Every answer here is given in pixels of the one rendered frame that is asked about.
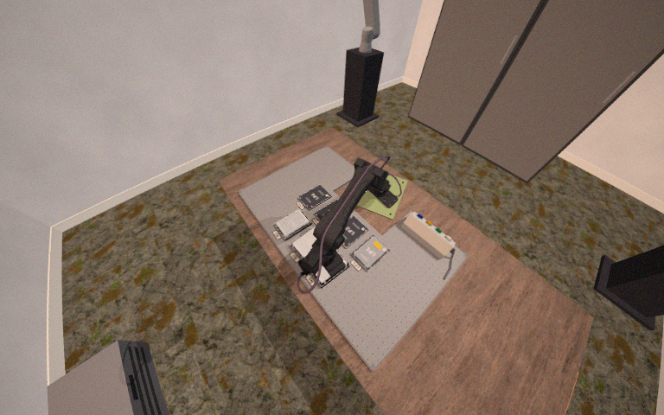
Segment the white control panel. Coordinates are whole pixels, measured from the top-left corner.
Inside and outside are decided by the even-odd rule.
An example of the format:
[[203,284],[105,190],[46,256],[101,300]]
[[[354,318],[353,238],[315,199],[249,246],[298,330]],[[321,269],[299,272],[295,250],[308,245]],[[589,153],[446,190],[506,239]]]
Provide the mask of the white control panel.
[[450,264],[452,263],[455,253],[453,247],[456,242],[450,236],[446,236],[439,228],[436,229],[421,214],[411,213],[401,227],[440,259],[451,252]]

